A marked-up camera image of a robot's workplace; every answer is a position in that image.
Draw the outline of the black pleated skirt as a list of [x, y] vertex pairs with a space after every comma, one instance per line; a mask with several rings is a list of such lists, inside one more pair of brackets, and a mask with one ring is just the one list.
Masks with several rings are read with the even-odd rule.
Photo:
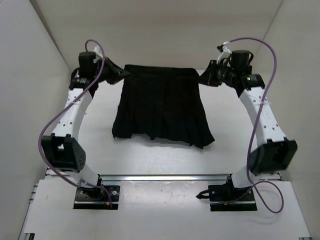
[[178, 141], [203, 149], [215, 141], [194, 68], [127, 64], [112, 135], [133, 134]]

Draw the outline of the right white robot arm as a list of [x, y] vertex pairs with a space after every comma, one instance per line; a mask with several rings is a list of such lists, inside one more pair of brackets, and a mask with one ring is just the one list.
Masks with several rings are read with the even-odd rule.
[[211, 60], [200, 76], [201, 84], [211, 87], [225, 84], [235, 89], [253, 126], [251, 137], [256, 140], [256, 149], [248, 149], [246, 165], [228, 176], [223, 184], [229, 200], [240, 197], [242, 189], [249, 188], [261, 175], [286, 170], [298, 149], [297, 142], [287, 138], [274, 116], [262, 76], [251, 71], [249, 65], [237, 70]]

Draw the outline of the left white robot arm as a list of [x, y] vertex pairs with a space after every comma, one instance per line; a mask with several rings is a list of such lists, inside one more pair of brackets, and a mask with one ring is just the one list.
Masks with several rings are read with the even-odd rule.
[[92, 102], [99, 83], [114, 85], [129, 72], [109, 58], [89, 51], [78, 56], [79, 67], [73, 72], [63, 113], [56, 118], [57, 125], [49, 135], [40, 139], [40, 148], [48, 166], [62, 176], [70, 176], [77, 187], [87, 188], [93, 199], [104, 195], [100, 175], [86, 164], [86, 153], [78, 142], [79, 131], [86, 110]]

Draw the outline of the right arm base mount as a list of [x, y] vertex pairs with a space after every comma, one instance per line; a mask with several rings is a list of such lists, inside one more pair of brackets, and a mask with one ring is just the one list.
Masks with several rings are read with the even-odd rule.
[[211, 212], [257, 211], [254, 193], [250, 187], [234, 188], [231, 184], [209, 185], [196, 198], [209, 199]]

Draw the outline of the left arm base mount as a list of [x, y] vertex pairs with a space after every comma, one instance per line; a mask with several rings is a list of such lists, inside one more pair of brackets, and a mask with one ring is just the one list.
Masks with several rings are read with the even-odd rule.
[[121, 186], [105, 185], [107, 192], [98, 188], [76, 189], [73, 209], [76, 210], [118, 210]]

